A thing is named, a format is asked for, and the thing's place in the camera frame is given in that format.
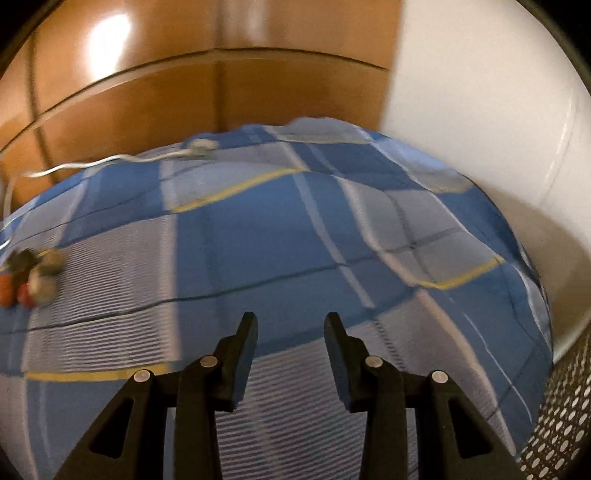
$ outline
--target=white cable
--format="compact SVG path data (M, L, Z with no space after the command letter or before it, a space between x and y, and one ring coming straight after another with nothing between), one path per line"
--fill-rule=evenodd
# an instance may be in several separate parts
M184 156L188 156L188 155L202 155L202 152L200 149L205 148L206 150L210 151L210 150L215 150L215 148L217 148L217 143L216 143L216 145L206 146L206 145L199 144L198 141L194 141L193 144L190 145L189 148L185 148L183 150L175 150L172 152L167 152L167 153L163 153L160 155L155 155L153 157L140 158L140 157L136 157L134 155L119 154L119 155L112 155L110 157L106 157L101 160L97 160L97 161L90 162L90 163L63 163L61 165L58 165L57 167L53 167L48 170L28 171L28 172L23 172L17 176L14 176L8 182L6 192L4 193L4 209L3 209L3 215L2 215L3 221L2 221L2 228L0 229L0 232L6 230L7 227L9 227L9 225L11 223L13 223L15 220L19 219L22 215L24 215L24 213L26 213L26 212L23 212L22 214L16 215L13 218L11 218L10 221L7 221L8 217L10 216L10 207L11 207L11 202L12 202L12 194L14 192L14 186L16 185L17 180L20 177L26 177L29 179L39 179L41 177L44 177L44 176L49 175L51 173L54 173L55 171L58 171L58 170L67 170L67 169L69 169L69 170L71 170L71 169L85 170L87 168L96 167L98 165L102 165L102 164L108 163L110 161L115 161L115 160L124 160L124 161L128 161L128 162L133 162L133 163L147 163L147 162L153 162L153 161L158 161L158 160L165 160L167 158L184 157ZM12 238L9 235L8 239L3 244L0 245L0 251L2 251L4 248L6 248L9 245L11 239Z

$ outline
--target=cable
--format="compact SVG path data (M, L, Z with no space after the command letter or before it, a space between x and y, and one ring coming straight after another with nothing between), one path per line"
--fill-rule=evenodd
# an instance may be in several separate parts
M212 151L218 149L219 144L215 140L210 140L208 138L195 138L192 140L188 148L183 148L182 150L175 150L167 153L162 153L160 155L155 155L152 157L136 157L135 155L128 155L128 154L118 154L112 155L110 157L103 158L101 160L97 160L94 162L89 163L63 163L58 165L57 167L50 168L48 170L43 171L28 171L23 172L17 176L14 176L8 182L6 187L6 192L4 193L4 208L2 211L2 228L0 232L7 230L11 223L15 220L18 220L22 217L26 212L22 212L20 215L16 215L8 221L8 217L10 217L10 206L12 202L12 194L14 192L14 187L20 177L25 177L28 179L40 179L41 177L45 177L46 175L50 175L58 170L85 170L87 168L97 167L98 165L102 165L108 162L116 161L116 160L124 160L131 163L149 163L153 161L159 160L166 160L167 158L178 158L178 157L203 157L208 155ZM0 245L0 251L6 248L12 240L10 234L8 234L7 240Z

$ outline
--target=metal mesh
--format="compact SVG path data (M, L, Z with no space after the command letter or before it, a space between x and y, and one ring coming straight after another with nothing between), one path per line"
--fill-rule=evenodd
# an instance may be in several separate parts
M591 423L591 329L554 367L534 434L519 464L527 480L568 478Z

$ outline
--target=red object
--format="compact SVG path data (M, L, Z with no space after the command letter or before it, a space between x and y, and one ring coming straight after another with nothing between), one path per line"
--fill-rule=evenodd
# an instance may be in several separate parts
M35 302L33 302L33 299L29 295L28 283L24 283L18 287L17 300L26 309L32 309L35 306Z
M8 308L14 305L14 288L12 288L12 275L0 274L0 307Z

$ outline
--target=blue plaid bedsheet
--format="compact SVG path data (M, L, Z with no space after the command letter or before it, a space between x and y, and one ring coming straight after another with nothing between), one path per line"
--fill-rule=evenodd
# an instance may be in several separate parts
M259 342L245 398L217 416L227 479L356 478L365 414L337 398L329 311L399 369L446 370L512 453L524 446L551 367L548 308L480 189L333 119L196 137L219 149L91 168L15 214L3 260L68 255L54 304L0 313L0 443L24 478L51 478L135 370L211 353L246 310Z

